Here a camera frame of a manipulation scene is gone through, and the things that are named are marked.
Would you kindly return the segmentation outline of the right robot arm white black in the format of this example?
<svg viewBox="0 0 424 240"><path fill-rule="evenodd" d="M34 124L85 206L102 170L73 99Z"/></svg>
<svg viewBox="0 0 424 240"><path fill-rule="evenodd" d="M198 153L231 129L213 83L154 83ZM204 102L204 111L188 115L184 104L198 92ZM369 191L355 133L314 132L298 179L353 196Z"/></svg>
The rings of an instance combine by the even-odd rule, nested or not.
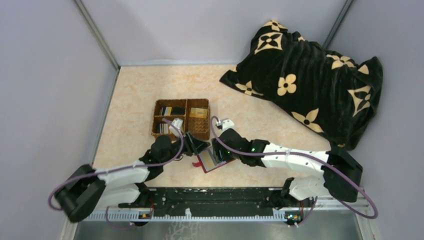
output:
<svg viewBox="0 0 424 240"><path fill-rule="evenodd" d="M302 201L326 197L354 203L359 194L363 167L343 148L305 151L277 145L268 140L247 140L234 129L212 139L219 160L239 159L250 167L288 169L306 177L290 177L284 183L284 195Z"/></svg>

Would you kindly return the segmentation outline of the red leather card holder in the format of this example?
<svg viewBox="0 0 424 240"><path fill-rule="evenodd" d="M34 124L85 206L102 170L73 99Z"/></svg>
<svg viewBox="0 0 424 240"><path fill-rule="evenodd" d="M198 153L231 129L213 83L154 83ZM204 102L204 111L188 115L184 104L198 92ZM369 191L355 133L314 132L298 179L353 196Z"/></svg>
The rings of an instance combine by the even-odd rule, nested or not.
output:
<svg viewBox="0 0 424 240"><path fill-rule="evenodd" d="M212 147L208 147L199 153L196 157L197 161L192 162L192 166L195 168L201 168L205 174L235 160L234 158L217 156Z"/></svg>

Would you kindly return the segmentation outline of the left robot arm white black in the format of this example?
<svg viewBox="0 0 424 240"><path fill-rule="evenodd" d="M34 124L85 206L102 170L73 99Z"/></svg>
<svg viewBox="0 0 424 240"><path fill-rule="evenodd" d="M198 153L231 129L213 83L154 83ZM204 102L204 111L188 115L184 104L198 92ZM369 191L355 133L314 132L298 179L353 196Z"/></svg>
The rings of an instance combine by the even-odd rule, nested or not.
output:
<svg viewBox="0 0 424 240"><path fill-rule="evenodd" d="M197 156L210 145L189 132L176 141L167 135L159 136L132 164L104 170L89 164L80 166L51 193L48 203L56 200L58 210L63 211L72 223L81 222L94 211L108 207L152 207L153 195L145 183L158 177L164 171L164 165L183 156Z"/></svg>

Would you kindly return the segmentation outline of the gold credit card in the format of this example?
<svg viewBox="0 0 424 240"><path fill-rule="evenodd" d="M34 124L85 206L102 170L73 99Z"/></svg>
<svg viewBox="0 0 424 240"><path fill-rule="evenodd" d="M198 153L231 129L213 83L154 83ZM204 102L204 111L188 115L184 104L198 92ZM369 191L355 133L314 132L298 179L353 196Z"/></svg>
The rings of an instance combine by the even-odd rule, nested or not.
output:
<svg viewBox="0 0 424 240"><path fill-rule="evenodd" d="M214 169L218 166L218 164L216 163L216 161L214 159L214 153L213 153L213 150L211 148L208 148L208 149L202 151L199 154L199 157L200 157L200 161L201 161L204 169L207 172L211 171L212 169Z"/></svg>
<svg viewBox="0 0 424 240"><path fill-rule="evenodd" d="M190 118L206 119L209 110L207 108L191 107L189 112Z"/></svg>

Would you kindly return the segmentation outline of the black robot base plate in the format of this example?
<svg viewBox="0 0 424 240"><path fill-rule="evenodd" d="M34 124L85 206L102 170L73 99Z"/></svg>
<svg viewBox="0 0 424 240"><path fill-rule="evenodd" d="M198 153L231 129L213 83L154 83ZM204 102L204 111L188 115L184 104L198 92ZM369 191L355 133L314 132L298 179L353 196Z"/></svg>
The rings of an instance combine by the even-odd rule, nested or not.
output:
<svg viewBox="0 0 424 240"><path fill-rule="evenodd" d="M272 187L145 187L132 203L119 208L147 208L155 217L270 217L275 210L308 208L313 200L299 201L282 188Z"/></svg>

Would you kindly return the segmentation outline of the brown wicker basket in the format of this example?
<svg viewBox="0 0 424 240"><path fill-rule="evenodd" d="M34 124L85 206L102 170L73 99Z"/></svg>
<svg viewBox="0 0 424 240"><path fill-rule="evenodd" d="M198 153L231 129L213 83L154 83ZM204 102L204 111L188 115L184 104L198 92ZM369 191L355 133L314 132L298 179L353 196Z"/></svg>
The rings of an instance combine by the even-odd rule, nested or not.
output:
<svg viewBox="0 0 424 240"><path fill-rule="evenodd" d="M185 115L163 116L160 114L160 109L163 107L183 107L185 108ZM208 109L207 118L189 117L190 108ZM190 132L197 139L207 141L210 138L210 116L210 102L206 98L159 99L154 105L153 122L150 132L155 138L161 135L166 135L171 137L172 140L175 140L176 136L172 132L169 134L157 134L156 126L159 123L165 123L163 118L169 121L172 121L175 118L181 118L184 122L183 130L185 133Z"/></svg>

